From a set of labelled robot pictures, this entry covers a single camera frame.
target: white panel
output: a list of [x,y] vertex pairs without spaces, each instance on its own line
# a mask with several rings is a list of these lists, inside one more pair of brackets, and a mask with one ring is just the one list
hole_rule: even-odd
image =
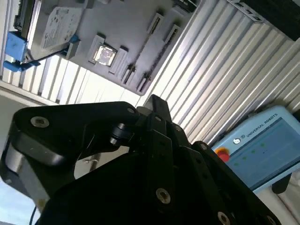
[[99,93],[99,86],[103,88],[103,81],[106,80],[97,74],[90,73],[86,84],[82,86],[83,93],[80,97],[79,103],[95,102]]
[[19,87],[20,78],[21,78],[21,72],[12,73],[12,82],[11,82],[11,84],[13,86]]
[[53,86],[50,89],[50,100],[53,102],[56,101],[58,92],[60,91],[60,86],[61,86],[62,80],[64,78],[64,75],[65,75],[67,64],[68,64],[67,60],[65,60],[65,59],[60,60],[60,66],[57,70],[56,75],[54,76]]
[[[10,57],[9,55],[5,55],[4,58],[5,61],[13,62],[13,58]],[[10,70],[3,68],[3,73],[2,73],[2,80],[6,83],[11,83],[12,82],[12,74]]]
[[34,75],[36,73],[36,69],[37,69],[36,67],[31,67],[28,70],[23,72],[24,80],[23,80],[23,83],[22,83],[22,88],[24,90],[26,90],[26,91],[31,91],[32,90]]
[[79,72],[78,65],[69,61],[57,97],[61,105],[67,103],[68,98],[70,96],[70,91],[75,82],[75,78],[78,76],[78,72]]
[[51,90],[52,90],[53,84],[55,82],[54,79],[55,79],[56,73],[58,71],[57,67],[59,67],[58,64],[59,64],[61,58],[54,55],[48,60],[50,60],[49,67],[47,68],[47,70],[46,69],[44,70],[43,76],[45,75],[45,83],[44,83],[43,89],[41,90],[42,97],[44,97],[44,98],[49,98],[51,95]]
[[124,101],[124,102],[128,102],[131,105],[133,105],[134,107],[137,107],[137,102],[140,99],[140,96],[138,96],[137,94],[128,91],[128,90],[124,90],[124,92],[122,93],[122,96],[120,98],[120,101]]
[[113,82],[107,81],[104,91],[101,93],[99,102],[115,102],[120,100],[120,96],[125,91],[123,87],[116,85]]
[[45,68],[45,63],[46,63],[46,60],[40,61],[41,65],[39,65],[37,67],[36,72],[35,72],[34,76],[32,77],[33,82],[32,82],[31,92],[33,94],[36,94],[36,95],[38,94],[39,86],[41,84],[41,80],[42,80],[42,76],[43,76],[43,72],[44,72],[44,68]]
[[83,85],[83,80],[85,77],[89,76],[89,72],[86,69],[80,68],[73,82],[73,87],[71,88],[70,99],[66,103],[68,104],[75,104],[77,103],[76,99],[79,96],[79,91]]

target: white label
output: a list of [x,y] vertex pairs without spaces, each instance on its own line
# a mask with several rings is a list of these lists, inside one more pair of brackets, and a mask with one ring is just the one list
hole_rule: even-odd
[[82,8],[56,7],[48,18],[42,38],[42,48],[69,42],[78,28],[82,12]]

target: white wall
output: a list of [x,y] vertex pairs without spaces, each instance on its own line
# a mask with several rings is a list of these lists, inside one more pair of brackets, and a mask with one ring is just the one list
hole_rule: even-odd
[[[0,155],[6,142],[13,114],[26,107],[16,101],[0,96]],[[29,224],[34,209],[33,201],[6,185],[0,178],[0,221],[14,224]]]

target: corrugated metal wall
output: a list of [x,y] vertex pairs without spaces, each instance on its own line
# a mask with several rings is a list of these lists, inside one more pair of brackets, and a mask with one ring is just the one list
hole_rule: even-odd
[[225,0],[202,0],[143,97],[58,56],[26,73],[4,69],[0,87],[48,105],[127,101],[138,106],[156,94],[168,101],[173,121],[191,142],[212,143],[262,105],[300,109],[300,40],[253,23]]

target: metal screw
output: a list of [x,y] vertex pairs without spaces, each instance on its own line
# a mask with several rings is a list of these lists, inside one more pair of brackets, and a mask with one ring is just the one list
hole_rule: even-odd
[[7,184],[11,184],[12,183],[11,179],[7,179],[4,182],[7,183]]
[[169,193],[163,188],[159,188],[156,190],[156,197],[162,204],[169,204],[171,202],[171,197]]
[[117,144],[117,142],[118,142],[118,140],[117,139],[115,139],[115,138],[113,138],[113,137],[111,137],[111,139],[110,139],[110,141],[109,141],[111,144],[113,144],[113,145],[116,145]]
[[130,113],[135,113],[135,111],[134,111],[132,108],[128,108],[127,110],[128,110],[128,112],[130,112]]
[[217,217],[223,225],[230,225],[230,220],[224,212],[218,212]]
[[272,217],[267,216],[267,218],[268,218],[268,220],[270,221],[270,223],[271,223],[272,225],[276,225],[276,222],[273,220]]
[[205,144],[200,144],[200,147],[203,149],[203,150],[206,150],[207,149],[207,147],[205,146]]
[[34,127],[37,128],[46,128],[49,126],[49,120],[41,116],[32,117],[30,122]]

